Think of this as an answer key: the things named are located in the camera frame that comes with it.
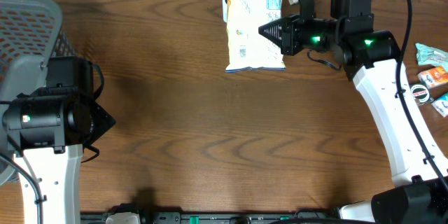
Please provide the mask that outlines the teal tissue pack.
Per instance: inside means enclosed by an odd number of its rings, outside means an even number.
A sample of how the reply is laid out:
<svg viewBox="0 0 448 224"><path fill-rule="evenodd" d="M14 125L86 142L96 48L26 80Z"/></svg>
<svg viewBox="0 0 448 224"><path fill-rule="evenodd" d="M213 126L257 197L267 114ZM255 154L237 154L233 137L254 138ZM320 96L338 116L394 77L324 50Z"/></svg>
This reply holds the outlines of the teal tissue pack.
<svg viewBox="0 0 448 224"><path fill-rule="evenodd" d="M448 116L448 94L445 93L438 99L432 102L433 108L443 117Z"/></svg>

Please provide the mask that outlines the dark green round-label box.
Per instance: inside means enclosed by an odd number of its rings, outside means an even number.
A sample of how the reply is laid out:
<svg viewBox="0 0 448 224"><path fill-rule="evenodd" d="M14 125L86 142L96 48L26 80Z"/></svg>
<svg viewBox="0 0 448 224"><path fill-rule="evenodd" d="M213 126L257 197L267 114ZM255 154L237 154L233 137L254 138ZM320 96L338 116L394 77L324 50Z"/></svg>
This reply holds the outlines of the dark green round-label box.
<svg viewBox="0 0 448 224"><path fill-rule="evenodd" d="M415 102L419 106L430 104L434 101L429 89L423 83L415 83L410 85L410 91Z"/></svg>

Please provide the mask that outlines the white teal package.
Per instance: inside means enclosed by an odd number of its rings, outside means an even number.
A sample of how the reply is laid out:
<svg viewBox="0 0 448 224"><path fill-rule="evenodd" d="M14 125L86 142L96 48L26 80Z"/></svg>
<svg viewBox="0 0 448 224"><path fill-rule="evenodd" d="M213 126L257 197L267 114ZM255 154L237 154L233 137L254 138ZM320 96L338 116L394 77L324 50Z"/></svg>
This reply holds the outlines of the white teal package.
<svg viewBox="0 0 448 224"><path fill-rule="evenodd" d="M285 69L279 46L258 31L259 27L281 18L281 7L282 0L227 0L226 72Z"/></svg>

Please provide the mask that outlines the orange tissue pack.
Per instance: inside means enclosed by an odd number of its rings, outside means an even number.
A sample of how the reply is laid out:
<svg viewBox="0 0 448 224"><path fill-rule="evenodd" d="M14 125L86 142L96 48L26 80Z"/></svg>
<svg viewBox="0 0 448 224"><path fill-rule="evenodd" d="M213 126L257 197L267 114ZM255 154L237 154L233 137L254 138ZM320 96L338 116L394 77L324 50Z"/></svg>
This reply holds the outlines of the orange tissue pack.
<svg viewBox="0 0 448 224"><path fill-rule="evenodd" d="M448 83L447 72L441 66L418 73L418 79L428 88L436 88Z"/></svg>

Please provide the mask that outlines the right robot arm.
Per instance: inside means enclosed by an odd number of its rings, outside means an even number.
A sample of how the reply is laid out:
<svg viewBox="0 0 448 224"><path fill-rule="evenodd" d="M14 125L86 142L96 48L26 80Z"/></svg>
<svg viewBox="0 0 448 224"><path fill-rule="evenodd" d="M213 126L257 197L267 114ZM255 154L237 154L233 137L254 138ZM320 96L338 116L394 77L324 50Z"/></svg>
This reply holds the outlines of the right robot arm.
<svg viewBox="0 0 448 224"><path fill-rule="evenodd" d="M391 32L375 30L372 0L331 0L319 19L314 0L288 0L294 15L259 27L282 54L332 52L364 98L379 130L393 188L372 199L341 206L315 223L446 223L447 158L432 137L405 72L405 47Z"/></svg>

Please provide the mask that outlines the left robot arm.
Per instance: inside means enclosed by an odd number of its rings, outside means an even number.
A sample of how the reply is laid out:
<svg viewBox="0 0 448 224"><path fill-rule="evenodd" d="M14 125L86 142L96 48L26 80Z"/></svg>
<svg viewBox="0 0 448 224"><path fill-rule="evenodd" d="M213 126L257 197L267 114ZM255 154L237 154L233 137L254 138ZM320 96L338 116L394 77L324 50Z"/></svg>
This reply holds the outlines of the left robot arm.
<svg viewBox="0 0 448 224"><path fill-rule="evenodd" d="M2 117L12 157L1 160L17 172L26 223L79 223L79 172L85 150L116 123L97 103L98 65L79 57L54 57L46 84L19 94Z"/></svg>

